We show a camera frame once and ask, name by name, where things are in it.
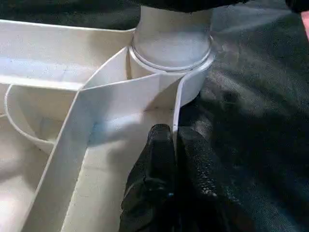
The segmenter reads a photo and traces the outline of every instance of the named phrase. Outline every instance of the plastic compartment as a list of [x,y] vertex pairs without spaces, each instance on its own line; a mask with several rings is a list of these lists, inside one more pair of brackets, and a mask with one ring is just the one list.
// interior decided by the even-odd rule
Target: plastic compartment
[[0,231],[18,232],[47,162],[36,146],[0,116]]
[[0,118],[0,231],[118,230],[149,129],[166,123],[176,135],[213,61],[186,76],[159,72],[128,47],[133,32],[0,20],[0,97],[14,84]]
[[182,79],[152,74],[81,90],[22,232],[118,231],[127,175],[148,131],[166,123],[177,132],[180,107],[197,96],[212,59]]
[[15,129],[50,154],[76,92],[10,86],[5,110]]
[[0,83],[78,90],[133,32],[0,20]]

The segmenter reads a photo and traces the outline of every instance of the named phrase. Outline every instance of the circular rim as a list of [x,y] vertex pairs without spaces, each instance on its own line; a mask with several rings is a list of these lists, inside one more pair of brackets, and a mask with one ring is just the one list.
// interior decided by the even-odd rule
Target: circular rim
[[7,118],[9,119],[9,122],[11,123],[11,125],[15,128],[15,130],[17,130],[20,134],[22,134],[23,136],[25,136],[27,139],[29,140],[33,140],[45,145],[52,145],[54,146],[55,144],[53,142],[47,141],[47,140],[43,140],[43,139],[39,139],[38,137],[33,137],[32,135],[29,135],[28,133],[24,132],[23,130],[21,130],[15,123],[14,120],[11,117],[11,114],[9,112],[9,107],[8,107],[8,97],[9,97],[9,93],[12,89],[12,87],[14,86],[18,86],[18,85],[10,85],[5,93],[4,96],[4,109],[5,109],[5,113]]
[[211,50],[212,50],[212,37],[209,36],[208,38],[209,42],[210,42],[210,46],[209,46],[209,49],[208,51],[206,52],[205,56],[203,56],[203,58],[201,60],[198,60],[196,62],[194,62],[193,64],[191,65],[187,65],[187,66],[180,66],[180,67],[167,67],[167,66],[161,66],[161,65],[157,65],[157,64],[154,64],[150,61],[148,61],[147,59],[145,59],[136,49],[135,47],[135,42],[134,42],[134,38],[132,40],[132,49],[133,49],[133,52],[135,54],[135,56],[141,61],[143,62],[144,64],[154,68],[154,69],[158,69],[158,70],[161,70],[161,71],[166,71],[166,72],[186,72],[186,71],[190,71],[194,68],[196,68],[197,66],[203,64],[208,56],[210,55],[211,53]]

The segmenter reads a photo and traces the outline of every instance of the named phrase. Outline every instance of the plastic divider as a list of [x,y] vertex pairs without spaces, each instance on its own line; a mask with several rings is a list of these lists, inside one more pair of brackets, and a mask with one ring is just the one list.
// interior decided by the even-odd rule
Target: plastic divider
[[131,80],[153,73],[132,59],[129,48],[124,47],[92,75],[83,89]]

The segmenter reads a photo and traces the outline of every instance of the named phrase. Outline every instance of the gloved hand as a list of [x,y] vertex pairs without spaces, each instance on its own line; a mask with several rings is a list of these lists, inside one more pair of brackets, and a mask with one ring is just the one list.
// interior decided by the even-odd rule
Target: gloved hand
[[119,232],[177,231],[175,205],[176,160],[170,128],[151,128],[139,159],[131,170]]

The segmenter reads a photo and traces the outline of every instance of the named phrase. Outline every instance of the white plastic pipe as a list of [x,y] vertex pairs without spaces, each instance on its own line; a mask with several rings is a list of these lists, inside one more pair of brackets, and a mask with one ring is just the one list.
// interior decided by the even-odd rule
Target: white plastic pipe
[[192,69],[211,49],[211,10],[180,13],[141,7],[133,48],[144,63],[165,71]]

